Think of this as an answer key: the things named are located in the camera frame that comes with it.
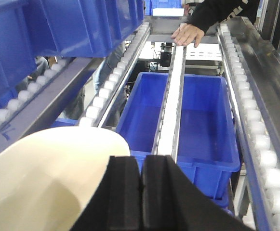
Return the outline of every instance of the black sleeve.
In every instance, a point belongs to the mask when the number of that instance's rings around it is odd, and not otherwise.
[[[197,5],[188,24],[192,24],[205,33],[210,26],[233,16],[249,16],[257,12],[259,0],[205,0]]]

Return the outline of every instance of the blue plastic bin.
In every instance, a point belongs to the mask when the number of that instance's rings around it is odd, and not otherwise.
[[[152,15],[151,0],[145,0],[145,15]]]
[[[141,0],[30,0],[35,55],[105,57],[143,21]]]
[[[0,0],[0,97],[36,69],[22,6],[27,0]]]
[[[182,8],[181,0],[151,0],[151,9],[155,8]]]
[[[117,126],[141,163],[151,154],[167,74],[140,73]],[[240,168],[225,80],[185,75],[178,160],[186,176],[208,197],[222,198]]]

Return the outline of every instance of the conveyor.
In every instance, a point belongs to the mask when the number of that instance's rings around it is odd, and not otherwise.
[[[145,19],[117,68],[86,109],[79,122],[80,126],[102,127],[105,124],[144,43],[171,42],[169,35],[183,21],[184,18]],[[211,28],[202,43],[219,43],[221,48],[236,135],[247,172],[243,185],[246,185],[250,196],[256,228],[259,231],[280,230],[280,55],[269,42],[259,36],[246,18],[234,18],[226,24]],[[173,65],[178,58],[176,55],[182,53],[178,50],[182,48],[176,47],[174,50]],[[180,55],[181,60],[184,57],[185,53]],[[48,128],[66,106],[67,99],[76,95],[101,61],[102,59],[76,58],[62,70],[49,74],[52,78],[48,82],[41,79],[40,83],[44,83],[41,89],[31,90],[30,94],[35,91],[34,96],[26,96],[24,105],[16,107],[15,114],[2,123],[0,152],[18,139]],[[181,64],[179,67],[183,68],[185,62]],[[165,148],[160,148],[164,129],[173,126],[171,129],[175,134],[179,130],[182,81],[174,83],[174,92],[180,89],[179,94],[174,96],[178,97],[174,106],[166,104],[166,101],[169,103],[168,97],[172,98],[173,95],[171,73],[177,73],[177,68],[179,69],[173,65],[168,78],[169,92],[164,94],[163,108],[167,110],[170,107],[170,121],[173,116],[177,116],[177,124],[167,125],[168,112],[161,112],[159,122],[162,126],[156,131],[153,154],[172,154],[175,160],[179,139],[177,135],[170,132],[171,137],[165,138]],[[181,71],[179,76],[183,76],[184,68]],[[241,202],[245,188],[238,188],[240,190],[236,190],[234,201]]]

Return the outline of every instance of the person's hand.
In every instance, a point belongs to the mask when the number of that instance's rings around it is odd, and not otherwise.
[[[187,46],[193,40],[194,47],[197,47],[204,36],[204,31],[194,25],[182,23],[180,27],[172,34],[171,38],[178,46]]]

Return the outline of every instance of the person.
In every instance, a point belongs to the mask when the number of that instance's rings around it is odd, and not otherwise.
[[[27,86],[30,82],[36,82],[38,76],[43,75],[45,70],[50,69],[48,61],[42,56],[37,56],[35,58],[35,63],[36,70],[29,76],[25,77],[18,85],[15,86],[15,89],[18,93],[22,90],[27,90]]]
[[[93,73],[93,84],[96,94],[99,92],[103,83],[107,80],[107,77],[111,74],[113,69],[117,66],[121,57],[123,56],[125,50],[125,42],[117,46],[117,48],[105,58],[105,60],[100,64],[98,69]],[[106,122],[106,126],[108,127],[116,127],[118,121],[120,119],[120,112],[122,111],[124,104],[126,103],[126,96],[124,94],[124,90],[122,90],[110,112],[109,118]]]
[[[186,23],[172,34],[171,38],[179,46],[187,46],[195,41],[197,47],[208,28],[217,22],[235,16],[245,16],[254,24],[260,0],[205,0],[197,5]]]

